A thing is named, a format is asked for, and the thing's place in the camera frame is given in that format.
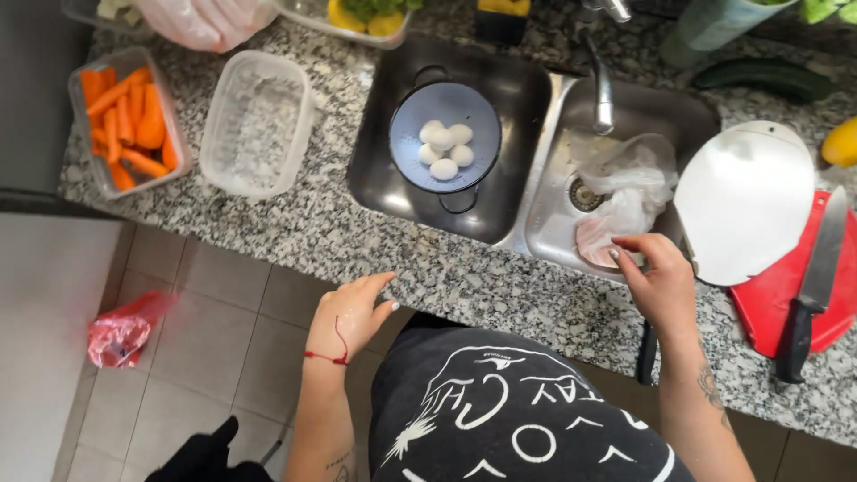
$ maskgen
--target knife handle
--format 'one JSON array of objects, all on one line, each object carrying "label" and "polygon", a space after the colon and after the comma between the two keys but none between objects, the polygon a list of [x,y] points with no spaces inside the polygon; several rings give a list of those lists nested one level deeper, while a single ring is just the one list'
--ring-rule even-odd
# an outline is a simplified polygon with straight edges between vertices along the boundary
[{"label": "knife handle", "polygon": [[776,377],[785,383],[803,383],[800,376],[812,341],[812,317],[824,313],[824,307],[800,296],[792,300],[786,324],[776,349]]},{"label": "knife handle", "polygon": [[637,356],[637,381],[641,385],[651,386],[654,380],[651,369],[655,366],[657,353],[657,333],[649,321],[643,323],[643,341],[640,344],[640,354]]}]

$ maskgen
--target plastic bag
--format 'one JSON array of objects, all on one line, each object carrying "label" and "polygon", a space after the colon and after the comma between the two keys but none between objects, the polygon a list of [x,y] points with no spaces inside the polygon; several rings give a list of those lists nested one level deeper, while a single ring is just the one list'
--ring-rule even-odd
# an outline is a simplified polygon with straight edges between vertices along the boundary
[{"label": "plastic bag", "polygon": [[158,318],[176,303],[175,294],[146,292],[134,303],[99,316],[89,323],[87,354],[99,368],[133,367],[140,350],[158,325]]},{"label": "plastic bag", "polygon": [[578,253],[611,268],[616,263],[608,253],[615,248],[610,238],[651,230],[679,183],[675,149],[659,134],[642,134],[594,155],[578,175],[594,193],[611,195],[578,221]]},{"label": "plastic bag", "polygon": [[195,51],[230,51],[277,16],[267,0],[135,0],[135,4],[155,32]]}]

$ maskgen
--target red plastic bag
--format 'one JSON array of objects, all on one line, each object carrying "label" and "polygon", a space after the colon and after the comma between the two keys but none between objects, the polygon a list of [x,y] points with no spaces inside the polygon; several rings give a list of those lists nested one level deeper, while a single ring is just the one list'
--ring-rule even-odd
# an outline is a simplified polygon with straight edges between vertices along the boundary
[{"label": "red plastic bag", "polygon": [[134,303],[100,315],[89,323],[87,353],[99,368],[134,367],[158,318],[176,303],[171,293],[146,292]]}]

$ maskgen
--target kitchen knife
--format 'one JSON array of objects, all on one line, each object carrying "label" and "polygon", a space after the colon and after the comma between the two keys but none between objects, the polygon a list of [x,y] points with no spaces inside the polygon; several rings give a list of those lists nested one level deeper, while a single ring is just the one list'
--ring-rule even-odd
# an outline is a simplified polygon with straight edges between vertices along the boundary
[{"label": "kitchen knife", "polygon": [[651,386],[655,382],[651,378],[651,369],[655,367],[657,353],[657,335],[655,327],[648,320],[643,322],[643,341],[637,356],[637,382]]},{"label": "kitchen knife", "polygon": [[836,188],[827,200],[824,217],[815,237],[812,255],[800,284],[797,298],[792,300],[786,324],[782,329],[776,351],[776,377],[785,383],[803,383],[800,369],[809,356],[812,340],[812,317],[824,313],[833,291],[845,219],[848,215],[848,198],[842,186]]}]

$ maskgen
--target person's left hand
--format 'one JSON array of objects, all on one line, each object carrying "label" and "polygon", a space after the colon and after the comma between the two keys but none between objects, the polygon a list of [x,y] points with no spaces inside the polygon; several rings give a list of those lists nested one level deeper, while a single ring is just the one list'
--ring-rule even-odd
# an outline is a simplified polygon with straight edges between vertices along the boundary
[{"label": "person's left hand", "polygon": [[309,327],[307,352],[350,363],[390,313],[399,308],[395,301],[373,308],[378,294],[395,277],[395,273],[362,276],[325,293]]}]

